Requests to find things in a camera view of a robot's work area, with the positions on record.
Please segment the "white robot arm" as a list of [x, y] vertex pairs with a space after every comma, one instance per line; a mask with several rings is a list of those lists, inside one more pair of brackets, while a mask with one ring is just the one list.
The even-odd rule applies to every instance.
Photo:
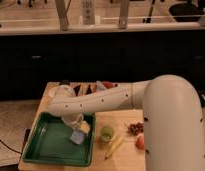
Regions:
[[130, 109], [143, 111], [146, 171], [205, 171], [201, 102], [180, 76], [161, 75], [77, 97], [58, 88], [48, 107], [61, 117]]

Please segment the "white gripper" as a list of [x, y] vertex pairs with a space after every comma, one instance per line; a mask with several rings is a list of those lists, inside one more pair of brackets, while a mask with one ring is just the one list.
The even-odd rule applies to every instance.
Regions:
[[78, 129], [84, 120], [84, 115], [82, 113], [65, 115], [62, 116], [61, 119], [70, 128]]

